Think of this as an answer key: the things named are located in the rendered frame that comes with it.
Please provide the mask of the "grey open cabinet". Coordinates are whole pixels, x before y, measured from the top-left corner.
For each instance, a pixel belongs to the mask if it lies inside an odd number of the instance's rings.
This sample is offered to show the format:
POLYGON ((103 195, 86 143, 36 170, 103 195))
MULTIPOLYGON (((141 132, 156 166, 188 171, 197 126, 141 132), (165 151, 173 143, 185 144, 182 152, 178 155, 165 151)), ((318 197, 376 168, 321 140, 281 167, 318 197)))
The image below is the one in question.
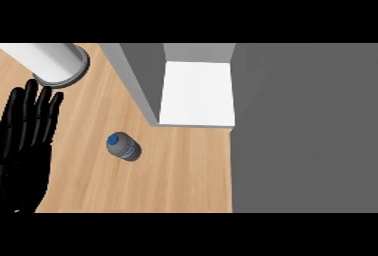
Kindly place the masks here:
POLYGON ((153 126, 235 126, 232 43, 104 43, 153 126))

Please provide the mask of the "white cylindrical container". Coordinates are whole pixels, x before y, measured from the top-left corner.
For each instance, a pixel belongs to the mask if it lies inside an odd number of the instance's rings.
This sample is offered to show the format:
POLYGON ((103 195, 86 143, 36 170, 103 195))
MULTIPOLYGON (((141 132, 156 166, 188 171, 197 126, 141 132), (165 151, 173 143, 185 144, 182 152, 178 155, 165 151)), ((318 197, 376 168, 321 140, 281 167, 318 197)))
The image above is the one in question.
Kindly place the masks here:
POLYGON ((0 49, 33 72, 38 83, 54 89, 76 84, 89 71, 91 56, 73 43, 0 43, 0 49))

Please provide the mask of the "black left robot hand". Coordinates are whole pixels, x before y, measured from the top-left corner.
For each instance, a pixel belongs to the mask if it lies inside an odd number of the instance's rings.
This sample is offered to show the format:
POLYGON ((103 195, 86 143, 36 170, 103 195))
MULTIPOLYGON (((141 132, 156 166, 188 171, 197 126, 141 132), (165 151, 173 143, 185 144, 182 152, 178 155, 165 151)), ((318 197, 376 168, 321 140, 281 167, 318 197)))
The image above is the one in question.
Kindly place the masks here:
POLYGON ((51 178, 64 93, 30 79, 11 91, 0 119, 0 215, 35 213, 51 178))

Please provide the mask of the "dark grey cabinet door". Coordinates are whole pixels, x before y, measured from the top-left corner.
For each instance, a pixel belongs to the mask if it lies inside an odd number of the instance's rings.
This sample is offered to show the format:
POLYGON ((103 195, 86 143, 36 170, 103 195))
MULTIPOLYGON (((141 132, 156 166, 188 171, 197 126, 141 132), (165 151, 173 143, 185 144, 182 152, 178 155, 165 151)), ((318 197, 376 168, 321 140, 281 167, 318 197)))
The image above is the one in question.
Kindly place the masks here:
POLYGON ((378 45, 241 44, 238 212, 378 212, 378 45))

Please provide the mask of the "blue-capped water bottle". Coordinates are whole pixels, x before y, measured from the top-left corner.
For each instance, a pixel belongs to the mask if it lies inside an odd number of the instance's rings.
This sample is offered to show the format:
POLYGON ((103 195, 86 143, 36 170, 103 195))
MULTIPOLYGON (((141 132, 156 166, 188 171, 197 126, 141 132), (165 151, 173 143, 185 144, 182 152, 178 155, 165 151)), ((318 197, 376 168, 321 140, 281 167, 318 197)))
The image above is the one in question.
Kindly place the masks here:
POLYGON ((137 140, 125 133, 116 132, 107 139, 108 152, 126 161, 137 161, 142 154, 142 147, 137 140))

